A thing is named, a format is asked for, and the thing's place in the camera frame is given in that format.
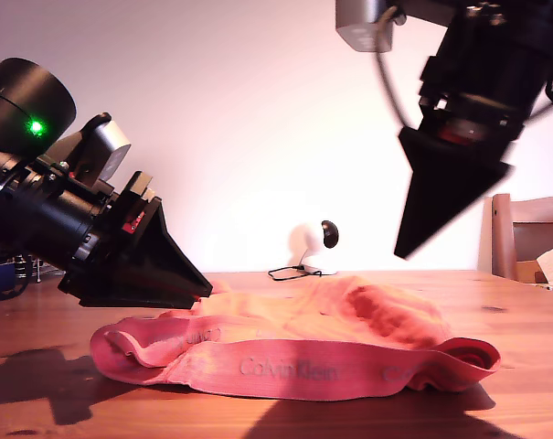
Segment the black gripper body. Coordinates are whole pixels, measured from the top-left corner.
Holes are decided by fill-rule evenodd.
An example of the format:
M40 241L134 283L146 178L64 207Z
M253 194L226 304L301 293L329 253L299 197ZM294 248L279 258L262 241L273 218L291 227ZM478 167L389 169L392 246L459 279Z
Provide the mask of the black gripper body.
M553 59L516 26L450 25L421 74L420 129L438 137L518 137Z
M111 282L144 261L151 180L137 171L116 193L57 171L0 171L0 245L10 255Z

